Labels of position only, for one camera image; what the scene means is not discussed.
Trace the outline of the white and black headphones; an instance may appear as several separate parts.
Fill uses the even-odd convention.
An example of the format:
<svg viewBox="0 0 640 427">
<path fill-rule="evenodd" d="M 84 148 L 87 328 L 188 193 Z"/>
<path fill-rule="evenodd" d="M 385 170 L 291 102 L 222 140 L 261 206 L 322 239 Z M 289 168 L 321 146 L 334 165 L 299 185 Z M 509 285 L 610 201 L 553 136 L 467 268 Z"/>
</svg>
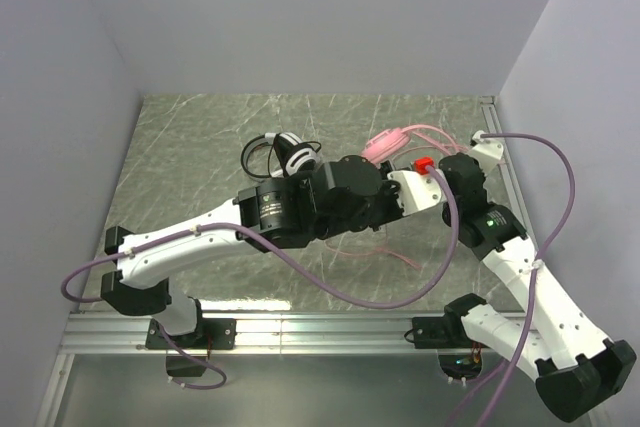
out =
<svg viewBox="0 0 640 427">
<path fill-rule="evenodd" d="M 252 172 L 249 169 L 251 155 L 266 147 L 269 148 L 267 173 Z M 243 147 L 240 165 L 253 180 L 290 177 L 301 171 L 312 171 L 320 163 L 321 148 L 319 141 L 304 141 L 292 132 L 268 132 L 254 137 Z"/>
</svg>

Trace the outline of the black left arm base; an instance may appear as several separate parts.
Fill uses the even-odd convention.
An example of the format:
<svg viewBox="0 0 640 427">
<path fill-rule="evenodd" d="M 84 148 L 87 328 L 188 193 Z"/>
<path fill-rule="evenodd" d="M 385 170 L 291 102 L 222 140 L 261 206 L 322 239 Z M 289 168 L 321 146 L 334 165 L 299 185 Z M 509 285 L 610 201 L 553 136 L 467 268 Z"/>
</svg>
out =
<svg viewBox="0 0 640 427">
<path fill-rule="evenodd" d="M 173 337 L 174 343 L 184 351 L 203 351 L 198 359 L 208 361 L 213 352 L 231 351 L 235 347 L 236 320 L 232 318 L 204 318 L 194 333 Z M 151 351 L 166 351 L 165 368 L 168 375 L 186 379 L 200 378 L 205 367 L 186 359 L 178 351 L 170 348 L 164 339 L 159 323 L 152 319 L 146 335 L 144 347 Z"/>
</svg>

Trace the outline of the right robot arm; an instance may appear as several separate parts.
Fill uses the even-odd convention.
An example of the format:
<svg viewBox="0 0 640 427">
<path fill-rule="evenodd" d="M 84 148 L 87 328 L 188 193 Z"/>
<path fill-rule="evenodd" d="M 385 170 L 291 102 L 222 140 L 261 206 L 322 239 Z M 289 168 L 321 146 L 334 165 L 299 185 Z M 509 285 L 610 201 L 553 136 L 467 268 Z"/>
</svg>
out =
<svg viewBox="0 0 640 427">
<path fill-rule="evenodd" d="M 525 311 L 524 320 L 511 321 L 469 294 L 448 306 L 464 334 L 527 375 L 544 405 L 564 422 L 619 393 L 637 360 L 633 348 L 598 328 L 537 259 L 532 239 L 513 212 L 489 200 L 476 159 L 458 153 L 442 159 L 439 167 L 458 207 L 460 242 Z"/>
</svg>

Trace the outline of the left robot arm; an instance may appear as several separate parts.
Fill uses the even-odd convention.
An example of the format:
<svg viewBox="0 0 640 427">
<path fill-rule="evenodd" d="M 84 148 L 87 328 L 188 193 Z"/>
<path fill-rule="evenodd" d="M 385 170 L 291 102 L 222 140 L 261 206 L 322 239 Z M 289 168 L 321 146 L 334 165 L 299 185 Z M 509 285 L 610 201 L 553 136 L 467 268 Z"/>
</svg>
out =
<svg viewBox="0 0 640 427">
<path fill-rule="evenodd" d="M 365 301 L 340 292 L 286 253 L 401 219 L 399 190 L 398 182 L 357 155 L 265 180 L 199 217 L 124 235 L 108 249 L 116 268 L 103 275 L 100 298 L 122 315 L 155 317 L 173 336 L 191 334 L 201 324 L 200 304 L 172 286 L 171 277 L 205 260 L 271 252 L 340 300 L 370 309 L 399 308 L 399 301 Z"/>
</svg>

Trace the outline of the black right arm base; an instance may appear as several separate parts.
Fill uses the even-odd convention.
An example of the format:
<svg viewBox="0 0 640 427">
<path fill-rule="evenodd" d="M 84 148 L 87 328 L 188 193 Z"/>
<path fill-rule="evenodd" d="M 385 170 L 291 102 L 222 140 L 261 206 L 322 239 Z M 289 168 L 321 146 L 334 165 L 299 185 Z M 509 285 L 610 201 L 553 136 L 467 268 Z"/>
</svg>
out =
<svg viewBox="0 0 640 427">
<path fill-rule="evenodd" d="M 450 383 L 476 382 L 493 370 L 483 364 L 484 345 L 471 340 L 461 324 L 448 314 L 413 317 L 403 337 L 416 350 L 435 351 L 439 368 Z"/>
</svg>

